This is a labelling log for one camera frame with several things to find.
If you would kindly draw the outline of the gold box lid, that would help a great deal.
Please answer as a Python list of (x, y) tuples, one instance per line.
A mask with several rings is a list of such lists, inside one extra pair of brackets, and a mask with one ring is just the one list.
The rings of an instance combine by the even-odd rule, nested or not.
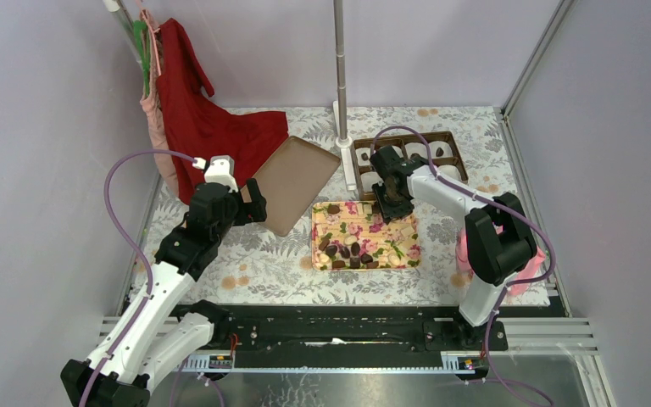
[(340, 165), (335, 154), (299, 137), (288, 137), (253, 176), (266, 199), (262, 226), (286, 236)]

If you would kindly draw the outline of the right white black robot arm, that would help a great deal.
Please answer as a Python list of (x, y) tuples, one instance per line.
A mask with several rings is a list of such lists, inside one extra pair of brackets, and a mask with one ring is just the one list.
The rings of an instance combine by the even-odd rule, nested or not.
[(453, 324), (452, 336), (461, 348), (475, 348), (485, 339), (484, 324), (507, 284), (537, 254), (531, 222), (523, 215), (520, 200), (509, 192), (483, 196), (443, 175), (431, 161), (405, 159), (392, 146), (374, 151), (370, 165), (381, 179), (372, 191), (385, 222), (410, 215), (416, 201), (461, 219), (474, 277), (459, 305), (463, 320)]

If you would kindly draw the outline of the floral yellow tray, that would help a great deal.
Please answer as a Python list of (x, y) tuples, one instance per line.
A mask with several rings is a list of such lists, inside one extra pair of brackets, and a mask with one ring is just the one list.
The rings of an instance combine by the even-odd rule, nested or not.
[[(329, 215), (330, 204), (341, 212)], [(311, 209), (312, 265), (316, 270), (415, 268), (421, 263), (418, 220), (385, 224), (374, 201), (316, 203)]]

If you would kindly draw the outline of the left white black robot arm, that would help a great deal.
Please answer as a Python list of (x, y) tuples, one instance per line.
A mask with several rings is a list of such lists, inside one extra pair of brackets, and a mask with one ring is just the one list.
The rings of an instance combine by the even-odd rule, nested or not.
[(248, 201), (217, 182), (197, 185), (183, 221), (161, 241), (138, 298), (85, 360), (69, 360), (61, 371), (74, 406), (146, 406), (155, 388), (191, 353), (226, 343), (227, 313), (207, 300), (192, 305), (163, 337), (157, 334), (216, 259), (226, 233), (266, 219), (257, 181), (247, 180), (244, 189)]

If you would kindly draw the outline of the gold chocolate box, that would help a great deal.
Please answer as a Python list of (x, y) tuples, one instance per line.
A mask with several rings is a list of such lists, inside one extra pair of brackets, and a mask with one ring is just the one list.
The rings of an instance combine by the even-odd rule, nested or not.
[[(428, 143), (434, 142), (434, 141), (445, 141), (450, 144), (452, 150), (453, 150), (453, 157), (451, 158), (445, 158), (445, 159), (433, 159), (434, 164), (436, 167), (445, 165), (445, 164), (452, 164), (455, 165), (459, 168), (461, 177), (462, 177), (462, 183), (467, 184), (469, 181), (469, 177), (467, 175), (467, 171), (465, 169), (465, 164), (464, 161), (462, 160), (459, 148), (457, 146), (457, 143), (454, 140), (454, 136), (450, 131), (435, 131), (435, 132), (427, 132), (423, 133), (422, 136), (425, 138), (425, 140)], [(355, 150), (357, 148), (369, 148), (372, 143), (373, 139), (361, 139), (361, 140), (356, 140), (353, 142), (353, 160), (356, 166), (356, 176), (357, 176), (357, 188), (359, 192), (359, 197), (361, 200), (370, 200), (374, 201), (375, 195), (373, 192), (371, 193), (363, 193), (362, 185), (361, 185), (361, 180), (360, 180), (360, 175), (369, 172), (369, 171), (374, 171), (372, 169), (371, 165), (370, 166), (358, 166), (356, 157), (355, 157)], [(413, 134), (396, 134), (392, 136), (384, 135), (378, 139), (376, 142), (376, 149), (384, 146), (394, 146), (398, 155), (407, 159), (407, 154), (405, 153), (405, 144), (410, 143), (410, 142), (421, 142), (421, 140)]]

